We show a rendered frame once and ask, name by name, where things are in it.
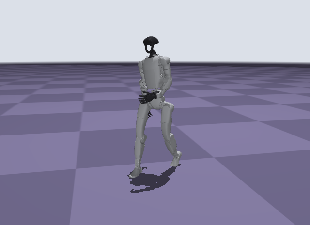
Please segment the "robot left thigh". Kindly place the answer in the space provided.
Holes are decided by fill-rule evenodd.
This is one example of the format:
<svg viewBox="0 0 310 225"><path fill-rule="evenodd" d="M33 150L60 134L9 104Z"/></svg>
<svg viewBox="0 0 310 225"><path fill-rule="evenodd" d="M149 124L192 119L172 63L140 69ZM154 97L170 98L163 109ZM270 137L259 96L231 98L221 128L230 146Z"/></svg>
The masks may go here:
<svg viewBox="0 0 310 225"><path fill-rule="evenodd" d="M161 130L163 138L165 141L169 142L171 134L171 124L172 124L172 112L174 110L174 105L172 103L163 101L161 110Z"/></svg>

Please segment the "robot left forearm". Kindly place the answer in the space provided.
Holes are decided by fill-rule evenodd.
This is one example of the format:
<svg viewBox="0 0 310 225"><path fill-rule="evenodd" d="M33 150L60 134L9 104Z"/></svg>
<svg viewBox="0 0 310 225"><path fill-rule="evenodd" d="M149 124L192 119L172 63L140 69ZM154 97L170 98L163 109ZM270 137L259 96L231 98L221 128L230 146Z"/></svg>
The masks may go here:
<svg viewBox="0 0 310 225"><path fill-rule="evenodd" d="M163 96L166 90L168 90L171 87L171 85L172 85L172 79L169 78L167 83L163 83L161 88L158 90L159 93L156 94L157 98L160 98L161 96Z"/></svg>

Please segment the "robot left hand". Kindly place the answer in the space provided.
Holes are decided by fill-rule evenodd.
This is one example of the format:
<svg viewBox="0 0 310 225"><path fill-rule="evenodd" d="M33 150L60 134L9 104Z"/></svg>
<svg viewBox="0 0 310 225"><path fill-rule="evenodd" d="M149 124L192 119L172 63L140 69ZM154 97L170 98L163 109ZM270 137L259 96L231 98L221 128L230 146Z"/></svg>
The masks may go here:
<svg viewBox="0 0 310 225"><path fill-rule="evenodd" d="M157 93L159 93L159 91L155 91L153 93L149 93L149 92L145 92L143 91L143 93L146 93L146 95L139 95L140 97L144 97L144 98L138 98L139 101L141 102L141 104L145 104L147 102L152 101L153 99L157 99ZM144 100L140 100L140 99L144 99Z"/></svg>

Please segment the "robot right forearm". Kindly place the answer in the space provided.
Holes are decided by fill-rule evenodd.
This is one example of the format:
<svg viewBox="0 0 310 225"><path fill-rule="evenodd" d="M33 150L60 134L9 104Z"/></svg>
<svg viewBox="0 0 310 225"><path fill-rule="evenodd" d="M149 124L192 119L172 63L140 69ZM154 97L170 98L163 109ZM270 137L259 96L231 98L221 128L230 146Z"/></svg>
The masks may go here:
<svg viewBox="0 0 310 225"><path fill-rule="evenodd" d="M140 86L140 90L141 90L142 95L146 95L146 93L143 93L143 91L147 92L148 88L147 88L147 86L145 86L145 87ZM144 97L142 97L142 98L144 98Z"/></svg>

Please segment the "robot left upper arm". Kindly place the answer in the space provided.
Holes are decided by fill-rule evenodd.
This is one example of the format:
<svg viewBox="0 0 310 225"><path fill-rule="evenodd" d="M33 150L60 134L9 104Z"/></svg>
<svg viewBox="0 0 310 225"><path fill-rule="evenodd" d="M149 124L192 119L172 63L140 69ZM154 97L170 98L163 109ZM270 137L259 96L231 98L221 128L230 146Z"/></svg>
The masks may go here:
<svg viewBox="0 0 310 225"><path fill-rule="evenodd" d="M164 78L163 83L167 83L168 79L171 78L171 60L169 57L159 57L159 62L163 66L164 74L166 78Z"/></svg>

